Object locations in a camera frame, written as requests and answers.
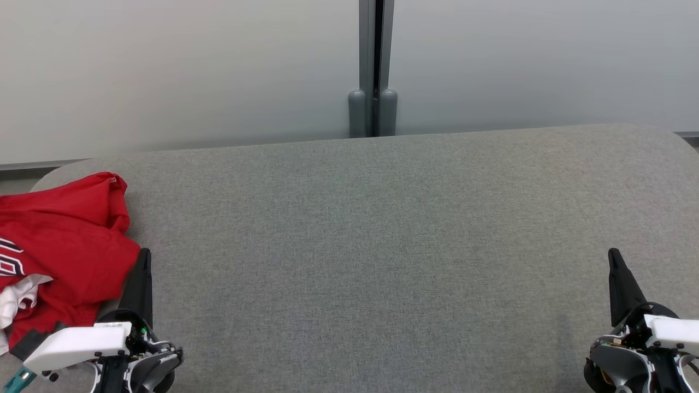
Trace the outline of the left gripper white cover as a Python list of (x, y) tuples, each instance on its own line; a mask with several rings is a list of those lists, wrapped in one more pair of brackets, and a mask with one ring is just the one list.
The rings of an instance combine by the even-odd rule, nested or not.
[(151, 251), (140, 249), (119, 308), (88, 327), (65, 327), (38, 344), (23, 361), (34, 374), (84, 366), (92, 392), (167, 392), (184, 350), (157, 338), (152, 327)]

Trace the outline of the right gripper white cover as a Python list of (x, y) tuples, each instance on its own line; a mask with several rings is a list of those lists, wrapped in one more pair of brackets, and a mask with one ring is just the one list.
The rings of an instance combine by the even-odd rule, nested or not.
[(608, 251), (610, 321), (597, 339), (599, 392), (697, 392), (697, 319), (648, 303), (617, 248)]

